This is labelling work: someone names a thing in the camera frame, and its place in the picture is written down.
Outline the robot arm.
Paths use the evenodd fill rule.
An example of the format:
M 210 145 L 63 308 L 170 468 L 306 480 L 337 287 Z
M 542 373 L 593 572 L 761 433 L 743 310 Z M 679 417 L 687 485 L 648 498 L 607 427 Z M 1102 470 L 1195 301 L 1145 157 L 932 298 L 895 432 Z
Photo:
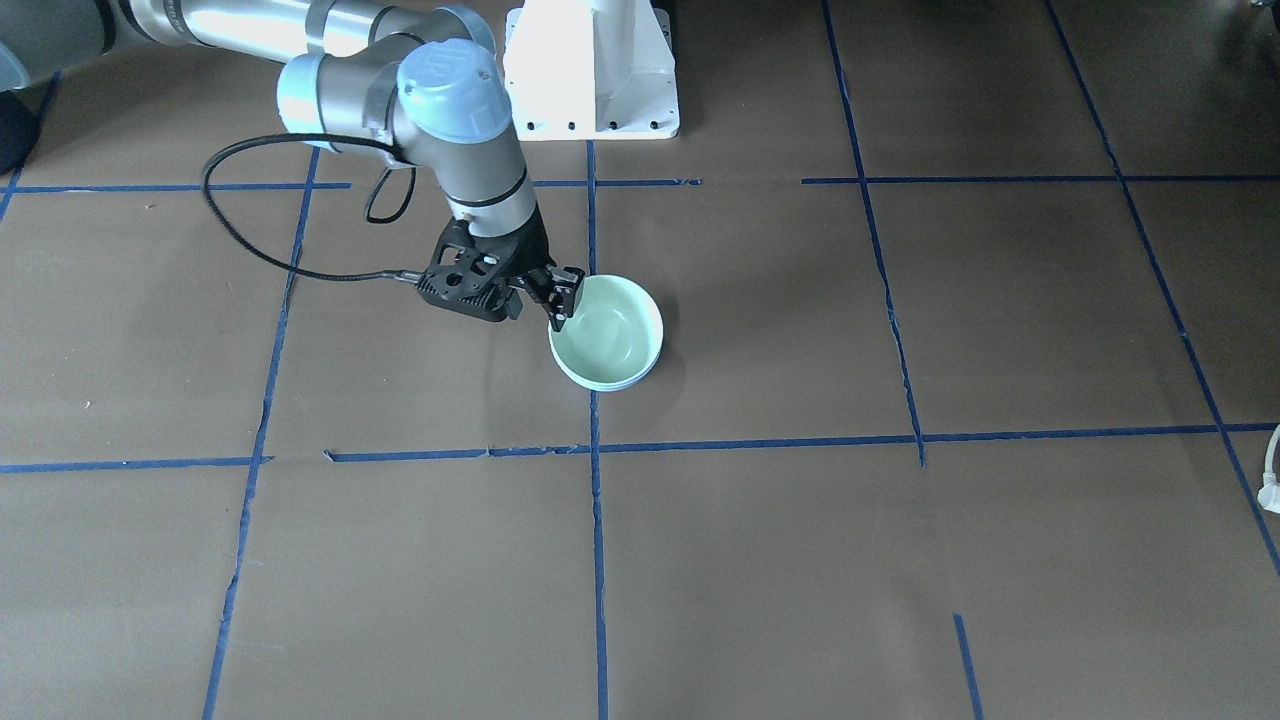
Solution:
M 549 241 L 497 65 L 489 24 L 466 6 L 416 12 L 376 1 L 5 1 L 3 90 L 138 44 L 198 46 L 275 61 L 284 132 L 233 143 L 200 176 L 273 143 L 310 143 L 428 168 L 451 220 L 420 272 L 339 274 L 340 283 L 397 281 L 428 304 L 485 322 L 532 300 L 561 331 L 585 274 L 550 256 Z

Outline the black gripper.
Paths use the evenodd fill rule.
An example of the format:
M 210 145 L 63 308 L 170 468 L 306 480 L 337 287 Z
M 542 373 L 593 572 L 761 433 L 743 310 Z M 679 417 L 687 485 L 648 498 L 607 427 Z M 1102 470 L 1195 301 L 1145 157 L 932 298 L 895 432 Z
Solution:
M 509 233 L 493 237 L 480 236 L 476 231 L 470 233 L 476 249 L 497 260 L 495 265 L 481 263 L 486 268 L 484 287 L 502 284 L 524 290 L 540 307 L 548 309 L 550 331 L 562 332 L 576 311 L 586 272 L 576 266 L 553 266 L 539 206 Z

